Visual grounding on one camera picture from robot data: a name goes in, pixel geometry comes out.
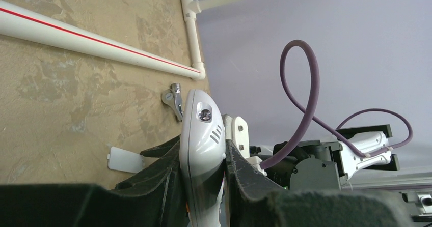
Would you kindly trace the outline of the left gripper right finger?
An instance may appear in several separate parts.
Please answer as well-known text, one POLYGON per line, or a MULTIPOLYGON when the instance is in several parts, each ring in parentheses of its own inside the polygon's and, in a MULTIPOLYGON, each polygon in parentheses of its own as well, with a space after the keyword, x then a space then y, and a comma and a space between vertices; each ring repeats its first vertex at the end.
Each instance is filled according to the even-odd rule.
POLYGON ((413 226, 388 192, 286 190, 271 181, 226 141, 228 226, 413 226))

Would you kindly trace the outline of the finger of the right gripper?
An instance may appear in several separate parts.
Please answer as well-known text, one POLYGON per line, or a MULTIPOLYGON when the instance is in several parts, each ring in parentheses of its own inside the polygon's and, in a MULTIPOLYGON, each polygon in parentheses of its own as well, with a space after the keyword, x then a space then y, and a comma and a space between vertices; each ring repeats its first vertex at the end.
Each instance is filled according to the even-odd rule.
POLYGON ((161 158, 163 157, 177 142, 180 141, 180 135, 166 141, 159 146, 152 147, 149 149, 145 149, 140 152, 140 155, 143 157, 149 158, 161 158))

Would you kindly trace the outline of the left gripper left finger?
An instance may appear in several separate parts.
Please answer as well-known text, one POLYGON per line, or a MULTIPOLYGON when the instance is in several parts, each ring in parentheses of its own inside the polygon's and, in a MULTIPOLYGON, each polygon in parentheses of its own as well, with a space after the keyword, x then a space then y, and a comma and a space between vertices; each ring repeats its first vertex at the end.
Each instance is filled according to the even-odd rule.
POLYGON ((1 226, 187 226, 179 144, 108 190, 96 184, 1 186, 1 226))

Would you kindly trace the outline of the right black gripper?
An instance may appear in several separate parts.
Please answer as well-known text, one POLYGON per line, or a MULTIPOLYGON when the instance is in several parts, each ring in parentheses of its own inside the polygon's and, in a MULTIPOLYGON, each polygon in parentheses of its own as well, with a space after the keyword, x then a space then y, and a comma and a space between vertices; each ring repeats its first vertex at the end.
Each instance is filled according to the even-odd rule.
MULTIPOLYGON (((286 144, 287 141, 275 144, 272 153, 275 154, 286 144)), ((265 147, 250 146, 250 156, 258 156, 263 161, 267 160, 272 155, 264 155, 264 149, 265 147)), ((283 160, 264 171, 267 173, 267 177, 272 181, 286 189, 289 189, 291 175, 298 173, 296 165, 302 160, 304 160, 304 150, 301 147, 296 146, 283 160)))

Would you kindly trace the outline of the white battery cover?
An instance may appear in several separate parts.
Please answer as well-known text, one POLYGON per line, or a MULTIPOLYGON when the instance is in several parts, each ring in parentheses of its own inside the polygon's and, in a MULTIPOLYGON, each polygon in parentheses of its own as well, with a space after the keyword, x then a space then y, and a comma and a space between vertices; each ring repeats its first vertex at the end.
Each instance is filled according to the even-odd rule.
POLYGON ((111 147, 107 154, 107 167, 114 171, 138 173, 144 169, 144 157, 138 153, 111 147))

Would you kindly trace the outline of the white remote control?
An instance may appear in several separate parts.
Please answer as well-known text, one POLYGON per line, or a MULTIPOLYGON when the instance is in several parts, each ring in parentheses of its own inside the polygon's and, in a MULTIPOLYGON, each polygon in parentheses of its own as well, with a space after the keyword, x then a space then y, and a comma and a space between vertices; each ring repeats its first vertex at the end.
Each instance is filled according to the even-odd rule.
POLYGON ((220 226, 225 127, 218 106, 203 90, 188 92, 179 148, 191 225, 220 226))

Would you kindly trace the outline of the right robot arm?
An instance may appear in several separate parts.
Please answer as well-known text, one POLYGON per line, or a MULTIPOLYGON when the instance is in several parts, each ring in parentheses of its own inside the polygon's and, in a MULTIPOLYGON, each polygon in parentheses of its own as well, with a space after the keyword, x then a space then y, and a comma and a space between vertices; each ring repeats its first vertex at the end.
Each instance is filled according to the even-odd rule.
MULTIPOLYGON (((389 124, 336 129, 344 138, 363 151, 385 148, 392 137, 389 124)), ((179 140, 177 136, 168 142, 140 154, 160 158, 179 140)), ((341 141, 307 140, 300 142, 282 161, 264 169, 272 181, 288 189, 322 187, 340 189, 352 176, 362 170, 398 171, 397 155, 386 151, 371 158, 361 158, 341 141)))

